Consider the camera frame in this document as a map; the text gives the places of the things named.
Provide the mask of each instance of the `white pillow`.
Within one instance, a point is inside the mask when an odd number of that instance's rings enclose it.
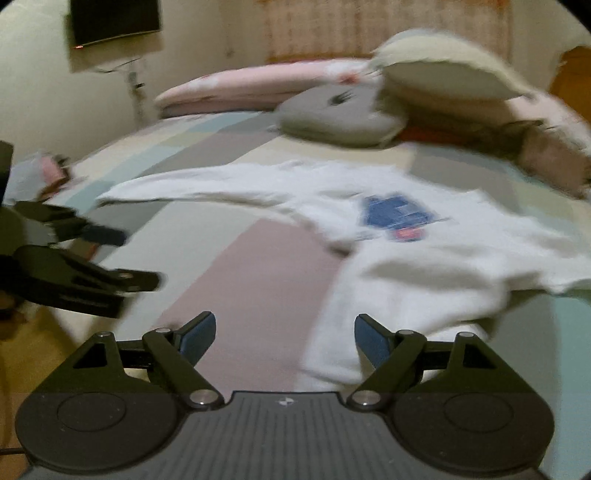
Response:
[[[445,31],[394,35],[374,51],[370,66],[394,83],[450,98],[508,100],[532,91],[499,57]]]

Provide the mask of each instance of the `bedsheet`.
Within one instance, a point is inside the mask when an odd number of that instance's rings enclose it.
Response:
[[[134,177],[231,162],[275,164],[305,157],[393,164],[457,189],[482,189],[504,208],[565,232],[591,254],[591,205],[522,175],[514,166],[457,148],[402,143],[354,150],[285,137],[273,113],[232,112],[166,119],[93,153],[74,166],[81,179],[51,202],[131,233],[121,248],[101,247],[106,268],[160,271],[161,290],[130,298],[120,319],[56,311],[78,343],[100,330],[120,340],[156,326],[178,326],[202,310],[218,321],[217,339],[199,371],[232,390],[289,390],[335,275],[345,258],[313,232],[282,217],[218,203],[148,202],[95,207],[113,185]],[[87,254],[91,246],[71,248]],[[515,293],[479,323],[491,345],[549,403],[556,419],[543,470],[578,479],[591,469],[591,293],[553,297]]]

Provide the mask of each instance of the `wall-mounted tv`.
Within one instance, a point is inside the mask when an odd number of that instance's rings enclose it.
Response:
[[[77,47],[160,30],[158,0],[70,0]]]

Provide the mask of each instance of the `blue graphic print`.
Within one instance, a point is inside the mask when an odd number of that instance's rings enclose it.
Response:
[[[403,195],[386,199],[367,197],[363,222],[367,226],[388,230],[400,242],[413,242],[424,237],[422,226],[435,220],[435,216]]]

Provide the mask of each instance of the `pink fabric patch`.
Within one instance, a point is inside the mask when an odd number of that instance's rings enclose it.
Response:
[[[157,325],[177,327],[210,310],[217,319],[217,338],[198,364],[208,381],[226,398],[235,390],[292,390],[310,331],[342,261],[312,232],[259,220]]]

